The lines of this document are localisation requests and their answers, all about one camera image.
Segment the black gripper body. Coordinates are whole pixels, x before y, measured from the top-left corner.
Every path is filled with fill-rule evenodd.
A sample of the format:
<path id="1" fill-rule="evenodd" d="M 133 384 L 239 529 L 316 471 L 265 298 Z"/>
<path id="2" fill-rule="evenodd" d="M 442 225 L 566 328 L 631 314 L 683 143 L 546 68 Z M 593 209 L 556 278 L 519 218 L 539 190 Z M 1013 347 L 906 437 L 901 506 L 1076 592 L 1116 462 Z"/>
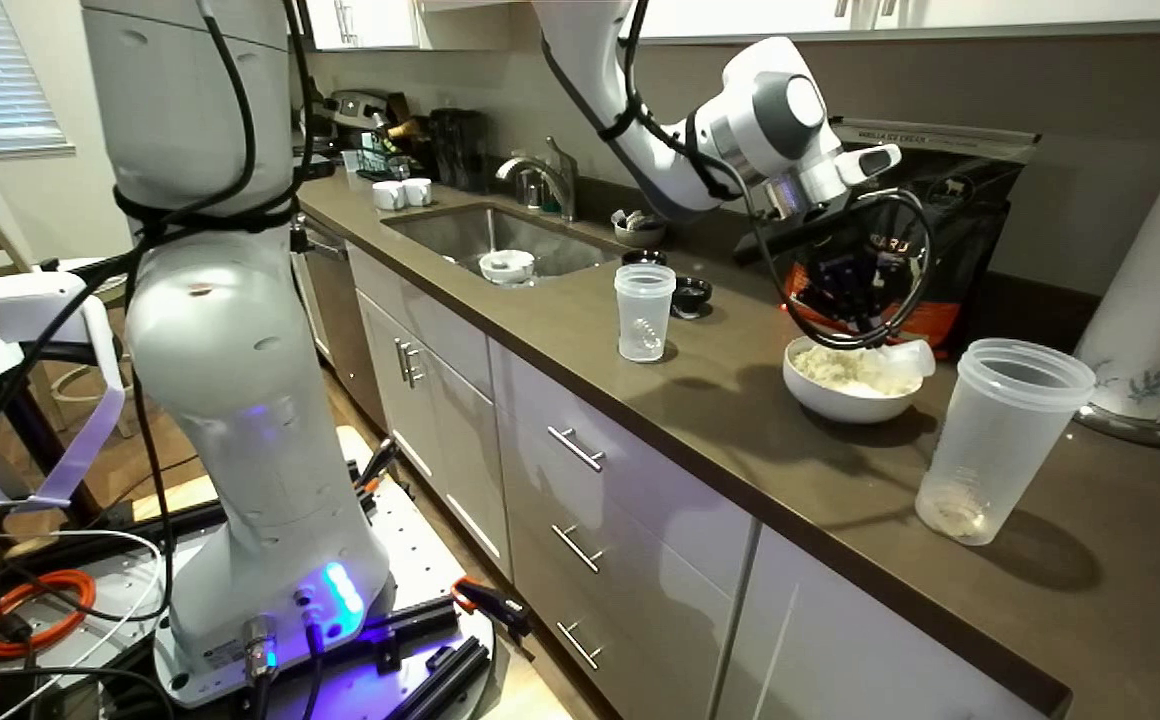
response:
<path id="1" fill-rule="evenodd" d="M 891 345 L 926 287 L 932 225 L 911 191 L 865 191 L 790 233 L 781 300 L 822 347 Z"/>

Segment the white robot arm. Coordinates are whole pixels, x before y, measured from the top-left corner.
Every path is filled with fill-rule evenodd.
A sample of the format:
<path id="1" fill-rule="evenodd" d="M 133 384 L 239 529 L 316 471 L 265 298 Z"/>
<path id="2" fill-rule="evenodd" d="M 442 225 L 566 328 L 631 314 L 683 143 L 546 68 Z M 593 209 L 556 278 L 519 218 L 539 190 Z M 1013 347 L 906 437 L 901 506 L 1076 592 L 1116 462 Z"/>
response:
<path id="1" fill-rule="evenodd" d="M 188 434 L 222 526 L 170 575 L 150 667 L 204 710 L 361 636 L 389 589 L 316 381 L 289 278 L 297 214 L 289 22 L 279 0 L 81 0 L 114 206 L 138 233 L 133 367 Z M 631 0 L 530 0 L 539 48 L 660 214 L 771 183 L 839 209 L 901 164 L 847 150 L 790 39 L 725 64 L 720 94 L 660 125 L 628 64 Z"/>

